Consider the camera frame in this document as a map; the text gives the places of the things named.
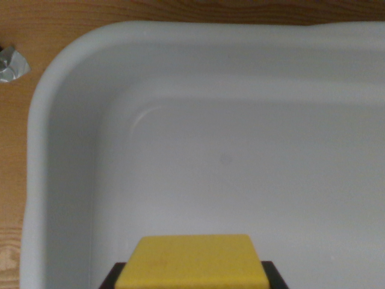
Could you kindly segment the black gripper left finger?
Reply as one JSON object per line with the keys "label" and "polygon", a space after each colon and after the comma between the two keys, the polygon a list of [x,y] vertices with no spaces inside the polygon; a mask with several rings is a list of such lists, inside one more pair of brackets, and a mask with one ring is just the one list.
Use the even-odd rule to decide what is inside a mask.
{"label": "black gripper left finger", "polygon": [[115,283],[118,280],[126,263],[115,263],[112,269],[107,274],[106,278],[100,285],[100,289],[114,289]]}

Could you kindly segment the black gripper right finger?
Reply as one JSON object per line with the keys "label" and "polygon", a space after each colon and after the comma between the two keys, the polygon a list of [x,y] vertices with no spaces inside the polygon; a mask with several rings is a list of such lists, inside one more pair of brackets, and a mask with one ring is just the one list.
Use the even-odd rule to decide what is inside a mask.
{"label": "black gripper right finger", "polygon": [[268,278],[270,289],[289,289],[272,261],[262,261],[262,266]]}

